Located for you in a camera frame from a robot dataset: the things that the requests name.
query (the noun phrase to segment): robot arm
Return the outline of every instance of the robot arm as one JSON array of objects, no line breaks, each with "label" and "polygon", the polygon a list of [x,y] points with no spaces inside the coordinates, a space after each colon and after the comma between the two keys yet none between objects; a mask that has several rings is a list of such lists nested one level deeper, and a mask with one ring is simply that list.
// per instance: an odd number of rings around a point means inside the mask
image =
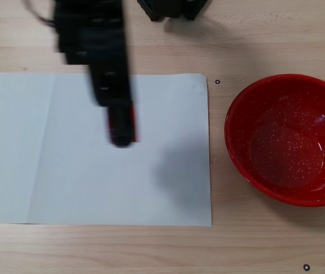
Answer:
[{"label": "robot arm", "polygon": [[[137,0],[152,21],[194,20],[208,0]],[[58,48],[69,65],[87,65],[97,103],[108,110],[109,135],[117,147],[135,141],[122,0],[55,0],[54,20],[27,9],[59,35]]]}]

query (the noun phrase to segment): white paper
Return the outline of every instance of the white paper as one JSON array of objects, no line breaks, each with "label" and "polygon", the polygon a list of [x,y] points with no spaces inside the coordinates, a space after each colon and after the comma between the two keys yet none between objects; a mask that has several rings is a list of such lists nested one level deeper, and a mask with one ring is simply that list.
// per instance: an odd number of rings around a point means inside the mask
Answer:
[{"label": "white paper", "polygon": [[0,74],[0,223],[211,226],[206,78],[132,78],[138,142],[108,140],[84,74]]}]

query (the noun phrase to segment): wood grain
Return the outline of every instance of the wood grain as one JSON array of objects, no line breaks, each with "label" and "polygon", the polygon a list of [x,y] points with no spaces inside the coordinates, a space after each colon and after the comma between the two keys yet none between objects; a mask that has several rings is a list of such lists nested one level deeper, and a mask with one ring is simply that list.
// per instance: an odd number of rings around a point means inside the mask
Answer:
[{"label": "wood grain", "polygon": [[[36,0],[45,14],[50,2]],[[208,77],[213,227],[0,225],[0,273],[296,274],[309,264],[325,274],[325,208],[258,193],[224,145],[228,107],[253,81],[287,72],[325,80],[325,0],[212,0],[194,22],[163,23],[125,4],[134,73]],[[0,72],[84,71],[63,65],[54,44],[20,0],[0,0]]]}]

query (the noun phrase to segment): cable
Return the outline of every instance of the cable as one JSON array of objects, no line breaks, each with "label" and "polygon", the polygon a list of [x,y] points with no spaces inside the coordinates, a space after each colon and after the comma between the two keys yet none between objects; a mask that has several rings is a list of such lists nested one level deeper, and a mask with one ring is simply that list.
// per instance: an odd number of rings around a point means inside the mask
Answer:
[{"label": "cable", "polygon": [[25,5],[25,8],[33,14],[34,17],[36,17],[39,21],[41,21],[43,24],[49,27],[55,27],[55,22],[53,20],[46,19],[39,15],[37,11],[33,8],[33,5],[31,3],[31,0],[23,0],[23,4]]}]

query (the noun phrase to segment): bowl rim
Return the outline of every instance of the bowl rim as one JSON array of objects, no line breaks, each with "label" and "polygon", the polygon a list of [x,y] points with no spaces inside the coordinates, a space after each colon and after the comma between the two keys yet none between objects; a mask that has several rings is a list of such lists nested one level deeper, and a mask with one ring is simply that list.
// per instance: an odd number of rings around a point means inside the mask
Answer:
[{"label": "bowl rim", "polygon": [[230,158],[232,160],[232,162],[234,163],[234,165],[236,166],[237,170],[241,173],[241,175],[250,183],[252,184],[256,189],[258,189],[259,191],[263,192],[264,194],[277,199],[279,201],[282,201],[284,203],[287,204],[292,204],[292,205],[296,205],[296,206],[301,206],[301,207],[322,207],[325,206],[325,200],[317,200],[317,201],[310,201],[310,200],[298,200],[298,199],[293,199],[293,198],[288,198],[285,197],[281,194],[278,194],[270,189],[268,189],[267,187],[265,187],[263,184],[261,184],[258,180],[254,179],[246,170],[245,168],[242,166],[242,164],[240,163],[240,161],[238,160],[238,158],[236,157],[234,150],[233,150],[233,143],[232,140],[229,139],[229,135],[230,135],[230,126],[232,123],[232,117],[233,117],[233,113],[235,112],[239,102],[241,101],[241,99],[243,97],[246,96],[246,94],[250,93],[253,89],[257,88],[258,86],[260,86],[261,84],[265,83],[265,82],[269,82],[272,80],[278,80],[278,79],[300,79],[300,80],[306,80],[306,81],[310,81],[312,83],[316,83],[319,84],[321,86],[325,87],[325,81],[320,80],[318,78],[314,78],[311,76],[307,76],[307,75],[302,75],[302,74],[278,74],[278,75],[273,75],[273,76],[269,76],[269,77],[265,77],[263,79],[260,79],[254,83],[252,83],[251,85],[249,85],[248,87],[246,87],[244,90],[242,90],[237,96],[236,98],[233,100],[227,115],[226,115],[226,120],[225,120],[225,143],[226,143],[226,148],[228,150],[228,153],[230,155]]}]

